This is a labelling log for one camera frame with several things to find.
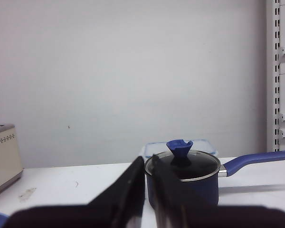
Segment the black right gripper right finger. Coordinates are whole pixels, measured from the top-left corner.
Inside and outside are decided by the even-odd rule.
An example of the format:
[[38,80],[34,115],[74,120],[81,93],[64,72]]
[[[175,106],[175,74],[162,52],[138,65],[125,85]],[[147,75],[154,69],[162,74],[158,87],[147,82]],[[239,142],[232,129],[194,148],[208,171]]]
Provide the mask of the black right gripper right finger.
[[285,212],[261,206],[211,205],[184,186],[154,155],[151,205],[157,225],[170,228],[285,228]]

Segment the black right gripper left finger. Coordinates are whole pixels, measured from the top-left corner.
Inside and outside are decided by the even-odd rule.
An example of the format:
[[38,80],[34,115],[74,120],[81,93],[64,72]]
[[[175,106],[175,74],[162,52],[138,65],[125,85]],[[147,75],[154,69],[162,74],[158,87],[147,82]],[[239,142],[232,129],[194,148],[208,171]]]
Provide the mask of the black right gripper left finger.
[[144,161],[138,156],[88,204],[43,206],[12,214],[5,228],[138,228],[145,200]]

